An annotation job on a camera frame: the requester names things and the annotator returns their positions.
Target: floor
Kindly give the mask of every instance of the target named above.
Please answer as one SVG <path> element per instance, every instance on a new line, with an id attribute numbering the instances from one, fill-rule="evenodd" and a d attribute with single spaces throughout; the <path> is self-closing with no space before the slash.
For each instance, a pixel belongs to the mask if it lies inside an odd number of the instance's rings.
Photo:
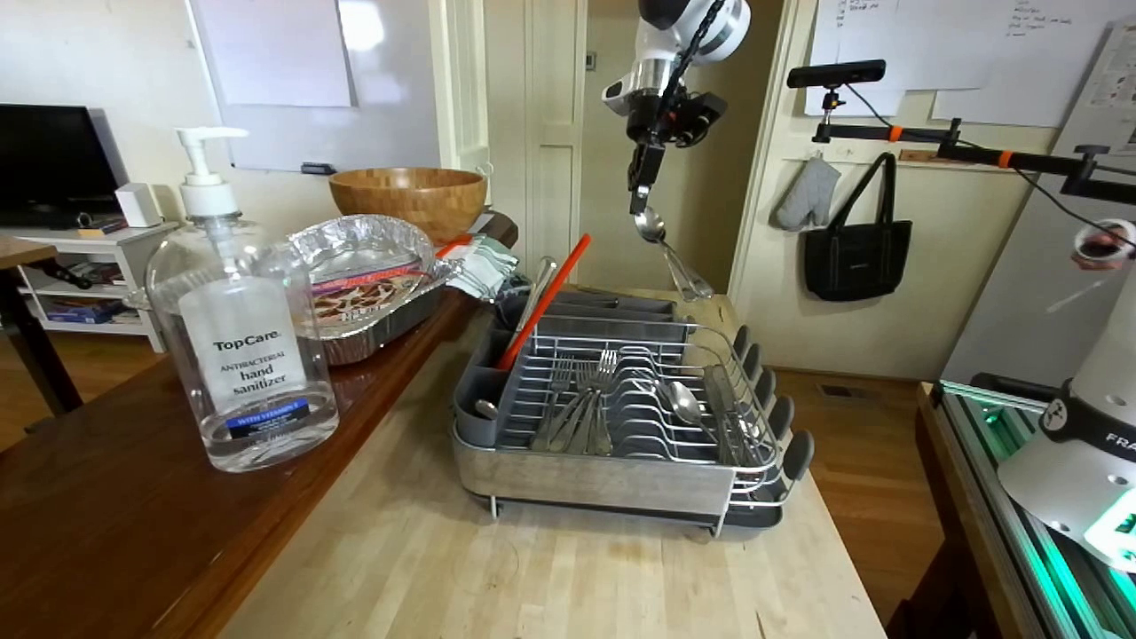
<path id="1" fill-rule="evenodd" d="M 155 360 L 135 337 L 52 332 L 52 344 L 86 402 Z M 941 541 L 916 455 L 916 383 L 780 370 L 778 391 L 794 398 L 794 424 L 818 437 L 818 485 L 887 622 Z M 0 340 L 0 451 L 38 417 L 48 411 L 9 344 Z"/>

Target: cabinet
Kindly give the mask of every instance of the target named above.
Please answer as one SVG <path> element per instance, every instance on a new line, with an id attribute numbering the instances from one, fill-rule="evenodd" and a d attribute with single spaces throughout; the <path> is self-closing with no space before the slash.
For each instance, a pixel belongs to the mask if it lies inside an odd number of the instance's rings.
<path id="1" fill-rule="evenodd" d="M 144 263 L 175 228 L 87 229 L 3 229 L 9 237 L 57 247 L 52 266 L 21 266 L 21 295 L 41 328 L 61 332 L 129 332 L 161 352 L 144 313 Z"/>

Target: dish rack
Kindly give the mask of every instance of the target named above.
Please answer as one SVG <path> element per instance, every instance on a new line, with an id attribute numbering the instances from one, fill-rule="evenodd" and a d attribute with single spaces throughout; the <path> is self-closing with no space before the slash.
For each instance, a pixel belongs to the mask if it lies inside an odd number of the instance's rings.
<path id="1" fill-rule="evenodd" d="M 771 433 L 750 392 L 757 370 L 743 364 L 743 332 L 677 318 L 674 300 L 563 291 L 515 370 L 499 372 L 509 337 L 512 324 L 498 317 L 454 392 L 458 476 L 492 519 L 499 499 L 538 499 L 697 519 L 715 536 L 780 522 L 800 480 L 786 465 L 807 465 L 812 441 L 793 437 L 789 423 Z M 681 423 L 661 392 L 674 378 L 705 403 L 699 417 Z M 547 429 L 570 409 L 593 437 L 549 451 Z"/>

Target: computer screen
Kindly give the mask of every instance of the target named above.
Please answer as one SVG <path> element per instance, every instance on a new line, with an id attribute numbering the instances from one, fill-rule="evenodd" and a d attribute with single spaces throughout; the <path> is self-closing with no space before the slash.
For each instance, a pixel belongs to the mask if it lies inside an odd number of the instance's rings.
<path id="1" fill-rule="evenodd" d="M 0 228 L 86 228 L 118 184 L 86 107 L 0 101 Z"/>

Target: pump dispenser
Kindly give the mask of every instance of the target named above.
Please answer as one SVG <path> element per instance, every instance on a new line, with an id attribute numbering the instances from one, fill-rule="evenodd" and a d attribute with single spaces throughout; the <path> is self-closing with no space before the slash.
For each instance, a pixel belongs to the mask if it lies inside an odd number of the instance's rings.
<path id="1" fill-rule="evenodd" d="M 223 472 L 289 461 L 338 429 L 306 263 L 289 240 L 241 222 L 231 184 L 205 164 L 208 137 L 244 133 L 179 130 L 192 164 L 181 184 L 189 221 L 144 273 L 205 459 Z"/>

